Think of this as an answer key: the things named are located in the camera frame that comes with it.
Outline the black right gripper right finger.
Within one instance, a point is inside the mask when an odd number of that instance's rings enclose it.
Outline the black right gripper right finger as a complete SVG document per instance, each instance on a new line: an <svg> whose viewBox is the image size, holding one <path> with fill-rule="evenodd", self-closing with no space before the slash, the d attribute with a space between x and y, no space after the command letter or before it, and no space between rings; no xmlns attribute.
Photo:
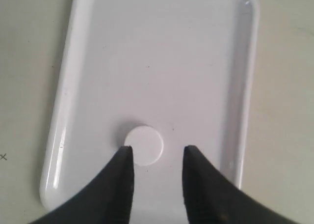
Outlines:
<svg viewBox="0 0 314 224"><path fill-rule="evenodd" d="M184 148L183 198L190 224L291 224L227 180L194 145Z"/></svg>

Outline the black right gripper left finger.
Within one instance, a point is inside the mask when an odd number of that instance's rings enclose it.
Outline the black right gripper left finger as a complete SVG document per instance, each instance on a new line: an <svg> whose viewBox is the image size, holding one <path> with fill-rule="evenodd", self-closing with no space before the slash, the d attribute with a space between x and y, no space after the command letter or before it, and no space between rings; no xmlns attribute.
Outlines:
<svg viewBox="0 0 314 224"><path fill-rule="evenodd" d="M122 146L88 185L34 223L128 224L133 194L133 151Z"/></svg>

